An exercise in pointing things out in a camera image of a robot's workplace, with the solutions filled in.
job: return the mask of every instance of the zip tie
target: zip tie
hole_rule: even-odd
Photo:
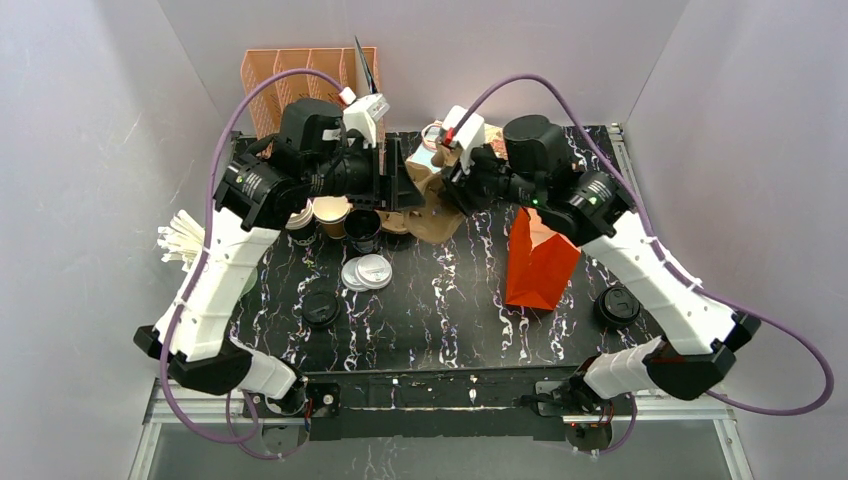
[[[209,262],[221,262],[221,263],[230,263],[228,259],[224,258],[224,256],[219,252],[213,252],[211,248],[206,248],[203,245],[200,246],[200,249],[197,251],[198,256],[200,256],[200,252],[206,252],[206,255],[209,256],[209,259],[206,262],[206,265],[209,265]]]
[[[701,282],[700,278],[690,278],[689,281],[692,282],[692,283],[690,283],[689,286],[686,287],[686,290],[688,290],[690,292],[692,290],[694,290],[695,287],[701,288],[701,286],[702,286],[702,282]]]

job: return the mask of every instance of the black cup lid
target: black cup lid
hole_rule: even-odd
[[[624,287],[613,286],[595,300],[595,318],[605,327],[629,327],[639,317],[642,305],[636,296]]]
[[[339,301],[335,294],[327,291],[308,293],[303,297],[301,316],[313,328],[327,328],[339,316]]]

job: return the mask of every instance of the red paper bag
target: red paper bag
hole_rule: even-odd
[[[509,232],[507,305],[554,310],[574,273],[580,249],[521,209]]]

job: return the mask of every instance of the black cup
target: black cup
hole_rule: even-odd
[[[377,235],[380,233],[380,214],[372,210],[354,210],[345,218],[345,235],[359,253],[377,250]]]
[[[315,215],[312,212],[312,201],[306,203],[306,208],[300,213],[293,214],[286,223],[286,231],[289,238],[296,245],[306,247],[315,241],[318,233],[318,224],[315,222]]]

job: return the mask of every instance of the bundle of straws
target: bundle of straws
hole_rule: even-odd
[[[163,262],[182,260],[183,271],[188,272],[192,263],[203,248],[203,235],[206,232],[191,215],[180,210],[171,219],[170,227],[159,227],[159,238],[156,244],[165,250]]]

